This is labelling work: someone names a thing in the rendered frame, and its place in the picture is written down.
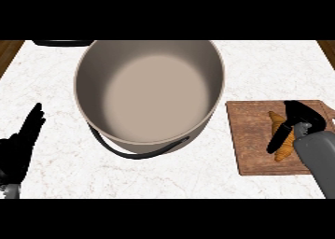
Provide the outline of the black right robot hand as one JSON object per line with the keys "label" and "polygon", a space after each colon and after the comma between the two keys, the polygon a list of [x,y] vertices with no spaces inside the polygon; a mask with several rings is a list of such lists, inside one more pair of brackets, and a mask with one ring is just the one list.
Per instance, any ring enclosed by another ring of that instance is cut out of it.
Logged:
{"label": "black right robot hand", "polygon": [[300,101],[285,101],[284,105],[287,120],[272,136],[268,153],[272,154],[281,148],[290,133],[294,133],[299,154],[319,150],[335,155],[335,133],[325,129],[324,116]]}

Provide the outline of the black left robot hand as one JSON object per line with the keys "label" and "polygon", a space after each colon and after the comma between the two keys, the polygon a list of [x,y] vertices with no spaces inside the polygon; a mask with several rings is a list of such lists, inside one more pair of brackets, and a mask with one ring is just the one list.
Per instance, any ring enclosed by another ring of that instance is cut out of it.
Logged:
{"label": "black left robot hand", "polygon": [[37,103],[23,123],[20,132],[0,139],[0,187],[20,185],[26,178],[35,143],[45,124],[45,112]]}

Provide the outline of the golden croissant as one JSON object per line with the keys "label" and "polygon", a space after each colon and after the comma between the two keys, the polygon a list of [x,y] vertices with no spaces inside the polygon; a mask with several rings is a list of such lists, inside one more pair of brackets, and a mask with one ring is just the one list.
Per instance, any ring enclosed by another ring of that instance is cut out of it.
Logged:
{"label": "golden croissant", "polygon": [[[269,118],[272,119],[272,133],[275,134],[282,123],[285,122],[285,118],[275,113],[273,111],[269,112]],[[293,143],[296,140],[294,133],[290,133],[288,137],[284,140],[284,144],[275,152],[275,161],[281,162],[293,153],[294,147]]]}

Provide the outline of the brown wooden cutting board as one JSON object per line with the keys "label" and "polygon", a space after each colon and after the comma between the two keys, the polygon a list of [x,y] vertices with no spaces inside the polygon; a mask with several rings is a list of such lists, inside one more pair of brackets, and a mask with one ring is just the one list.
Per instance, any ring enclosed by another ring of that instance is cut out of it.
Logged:
{"label": "brown wooden cutting board", "polygon": [[[272,140],[273,111],[285,119],[285,101],[232,101],[226,104],[240,173],[244,176],[281,176],[312,174],[294,151],[281,161],[275,161],[275,152],[268,153]],[[335,133],[335,110],[319,100],[300,101],[325,118],[325,129]]]}

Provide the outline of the large beige pot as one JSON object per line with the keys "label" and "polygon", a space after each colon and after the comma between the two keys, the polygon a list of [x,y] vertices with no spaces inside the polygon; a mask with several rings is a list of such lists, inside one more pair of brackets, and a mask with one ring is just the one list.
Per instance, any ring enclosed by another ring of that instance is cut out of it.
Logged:
{"label": "large beige pot", "polygon": [[206,128],[223,75],[220,52],[209,40],[96,40],[74,76],[85,120],[105,141],[135,153],[189,136],[173,152]]}

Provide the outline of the dark rounded appliance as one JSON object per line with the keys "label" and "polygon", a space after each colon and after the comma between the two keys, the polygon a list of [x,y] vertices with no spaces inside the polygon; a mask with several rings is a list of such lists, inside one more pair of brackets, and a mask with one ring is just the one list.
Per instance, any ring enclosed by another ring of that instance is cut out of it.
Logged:
{"label": "dark rounded appliance", "polygon": [[94,40],[33,40],[33,43],[43,47],[88,47],[94,42]]}

